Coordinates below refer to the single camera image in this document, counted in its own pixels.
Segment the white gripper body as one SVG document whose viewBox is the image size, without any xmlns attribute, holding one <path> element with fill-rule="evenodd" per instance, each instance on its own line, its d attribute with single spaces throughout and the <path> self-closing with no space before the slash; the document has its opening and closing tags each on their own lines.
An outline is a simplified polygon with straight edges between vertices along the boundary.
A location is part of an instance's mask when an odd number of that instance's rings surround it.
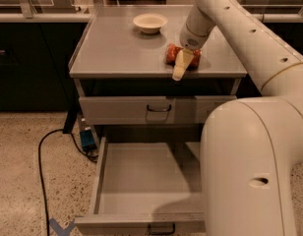
<svg viewBox="0 0 303 236">
<path fill-rule="evenodd" d="M 194 5 L 180 31 L 180 44 L 190 50 L 201 49 L 207 42 L 215 22 Z"/>
</svg>

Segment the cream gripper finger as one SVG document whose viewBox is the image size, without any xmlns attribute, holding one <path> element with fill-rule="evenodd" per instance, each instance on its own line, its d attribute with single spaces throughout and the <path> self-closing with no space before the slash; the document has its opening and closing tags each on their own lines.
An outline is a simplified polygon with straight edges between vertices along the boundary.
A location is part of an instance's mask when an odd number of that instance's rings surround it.
<svg viewBox="0 0 303 236">
<path fill-rule="evenodd" d="M 194 59 L 194 54 L 192 50 L 181 49 L 176 56 L 175 65 L 173 68 L 172 79 L 174 81 L 180 81 L 189 65 Z"/>
</svg>

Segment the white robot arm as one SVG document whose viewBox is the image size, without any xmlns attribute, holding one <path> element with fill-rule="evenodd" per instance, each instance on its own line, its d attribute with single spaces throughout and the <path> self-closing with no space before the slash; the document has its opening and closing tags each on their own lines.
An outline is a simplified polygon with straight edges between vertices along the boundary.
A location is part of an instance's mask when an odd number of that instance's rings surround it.
<svg viewBox="0 0 303 236">
<path fill-rule="evenodd" d="M 218 28 L 259 90 L 206 120 L 200 145 L 207 236 L 297 236 L 290 188 L 303 162 L 303 56 L 237 0 L 194 0 L 182 46 Z"/>
</svg>

